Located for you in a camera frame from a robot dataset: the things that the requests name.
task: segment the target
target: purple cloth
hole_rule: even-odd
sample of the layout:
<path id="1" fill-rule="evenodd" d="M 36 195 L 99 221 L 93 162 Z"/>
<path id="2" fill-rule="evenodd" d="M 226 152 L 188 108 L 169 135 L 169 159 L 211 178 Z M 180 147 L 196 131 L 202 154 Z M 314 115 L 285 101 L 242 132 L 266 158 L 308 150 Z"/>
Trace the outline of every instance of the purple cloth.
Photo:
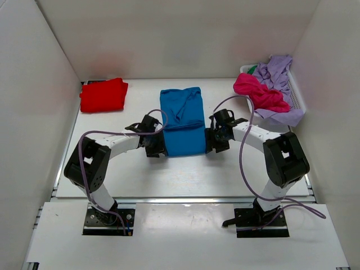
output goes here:
<path id="1" fill-rule="evenodd" d="M 301 109 L 295 109 L 291 100 L 291 90 L 287 85 L 289 77 L 287 72 L 293 58 L 290 55 L 271 57 L 268 64 L 259 63 L 253 76 L 255 76 L 261 84 L 266 84 L 269 89 L 279 90 L 283 94 L 283 100 L 290 105 L 289 112 L 274 112 L 265 109 L 255 110 L 262 118 L 268 119 L 271 124 L 285 124 L 295 127 L 299 124 L 304 116 Z"/>

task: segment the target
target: pink cloth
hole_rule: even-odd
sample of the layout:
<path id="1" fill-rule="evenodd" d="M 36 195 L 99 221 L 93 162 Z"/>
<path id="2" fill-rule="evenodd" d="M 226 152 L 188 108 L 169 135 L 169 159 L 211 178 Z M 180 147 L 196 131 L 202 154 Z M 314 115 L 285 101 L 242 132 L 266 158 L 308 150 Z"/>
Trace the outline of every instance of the pink cloth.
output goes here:
<path id="1" fill-rule="evenodd" d="M 278 90 L 269 90 L 266 84 L 260 84 L 256 77 L 241 73 L 233 86 L 235 93 L 251 98 L 256 109 L 266 109 L 277 113 L 287 113 L 290 105 Z"/>

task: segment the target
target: blue cloth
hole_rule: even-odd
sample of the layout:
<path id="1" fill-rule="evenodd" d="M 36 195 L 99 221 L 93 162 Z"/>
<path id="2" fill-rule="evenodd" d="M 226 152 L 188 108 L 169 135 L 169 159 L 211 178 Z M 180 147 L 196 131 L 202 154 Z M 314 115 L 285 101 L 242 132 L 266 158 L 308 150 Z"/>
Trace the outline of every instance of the blue cloth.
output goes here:
<path id="1" fill-rule="evenodd" d="M 160 106 L 169 118 L 164 129 L 169 156 L 204 154 L 205 119 L 200 88 L 162 90 Z"/>

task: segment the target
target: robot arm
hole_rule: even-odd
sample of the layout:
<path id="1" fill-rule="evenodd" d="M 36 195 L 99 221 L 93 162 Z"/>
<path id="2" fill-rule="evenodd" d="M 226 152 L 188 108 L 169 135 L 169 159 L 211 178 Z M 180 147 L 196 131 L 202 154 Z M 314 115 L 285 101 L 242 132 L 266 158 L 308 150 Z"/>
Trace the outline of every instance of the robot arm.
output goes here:
<path id="1" fill-rule="evenodd" d="M 125 128 L 124 133 L 150 133 L 154 132 L 159 121 L 149 115 L 145 115 L 142 122 Z M 151 136 L 107 136 L 102 139 L 93 140 L 85 137 L 82 143 L 83 162 L 89 191 L 93 201 L 96 217 L 105 225 L 113 224 L 116 216 L 105 213 L 105 211 L 116 212 L 118 203 L 110 196 L 104 180 L 109 161 L 129 150 L 144 147 L 148 157 L 159 157 L 159 154 L 167 155 L 162 132 Z M 71 155 L 64 175 L 78 186 L 85 194 L 85 186 L 80 169 L 78 145 Z"/>
<path id="2" fill-rule="evenodd" d="M 212 149 L 215 149 L 216 153 L 229 149 L 228 141 L 242 141 L 249 129 L 246 119 L 235 120 L 233 112 L 226 109 L 216 112 L 210 119 L 211 126 L 205 130 L 206 153 Z M 280 134 L 252 126 L 246 143 L 265 155 L 269 180 L 261 193 L 263 198 L 285 197 L 289 189 L 310 170 L 299 140 L 292 132 Z M 280 200 L 267 201 L 256 198 L 253 202 L 253 214 L 261 225 L 269 221 L 279 207 Z M 224 226 L 234 223 L 235 219 L 229 220 Z"/>

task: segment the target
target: white wall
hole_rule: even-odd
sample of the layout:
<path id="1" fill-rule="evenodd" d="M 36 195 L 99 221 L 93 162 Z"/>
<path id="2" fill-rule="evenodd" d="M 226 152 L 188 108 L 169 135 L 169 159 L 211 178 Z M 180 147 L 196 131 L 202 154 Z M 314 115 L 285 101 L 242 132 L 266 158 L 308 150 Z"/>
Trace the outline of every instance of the white wall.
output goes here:
<path id="1" fill-rule="evenodd" d="M 32 0 L 0 4 L 0 269 L 20 269 L 80 82 Z"/>
<path id="2" fill-rule="evenodd" d="M 307 104 L 296 129 L 351 269 L 360 269 L 360 1 L 322 0 L 296 49 Z"/>
<path id="3" fill-rule="evenodd" d="M 233 78 L 293 53 L 318 0 L 39 0 L 81 80 Z"/>

